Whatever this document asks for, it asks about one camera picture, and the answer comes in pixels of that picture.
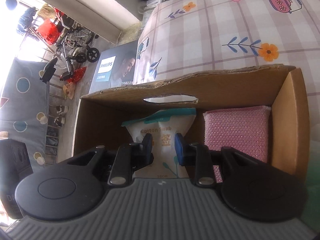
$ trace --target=box flap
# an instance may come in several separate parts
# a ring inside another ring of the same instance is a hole
[[[284,81],[272,105],[271,164],[304,180],[309,159],[309,111],[301,69]]]
[[[245,106],[272,105],[291,66],[272,65],[236,69],[232,71],[206,71],[179,78],[143,85],[107,89],[82,99],[118,109],[146,111],[159,109],[158,103],[144,98],[163,95],[189,95],[197,102],[166,103],[165,107],[197,107],[206,110]]]

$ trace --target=metal screw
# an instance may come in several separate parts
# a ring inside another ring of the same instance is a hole
[[[199,184],[201,185],[211,185],[214,183],[214,179],[210,177],[202,177],[199,179]]]
[[[123,178],[123,177],[113,177],[111,180],[110,180],[110,183],[113,184],[113,185],[122,185],[126,182],[126,179]]]

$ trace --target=blue circle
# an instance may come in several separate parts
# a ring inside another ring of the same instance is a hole
[[[27,78],[19,78],[17,81],[17,90],[20,93],[26,93],[30,89],[30,82]]]
[[[27,126],[28,126],[27,123],[23,121],[18,121],[13,123],[13,128],[17,132],[24,132],[27,129]]]

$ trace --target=gray ribbed surface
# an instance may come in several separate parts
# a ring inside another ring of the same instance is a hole
[[[267,224],[239,217],[213,190],[197,188],[189,179],[135,179],[127,188],[111,190],[100,206],[79,219],[48,223],[25,217],[8,234],[14,240],[311,240],[316,236],[298,219]]]

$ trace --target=polka dot fabric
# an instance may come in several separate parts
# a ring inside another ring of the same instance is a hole
[[[231,146],[260,161],[268,158],[268,119],[271,107],[220,109],[204,113],[204,144],[210,150]],[[221,182],[218,166],[214,166],[217,182]]]

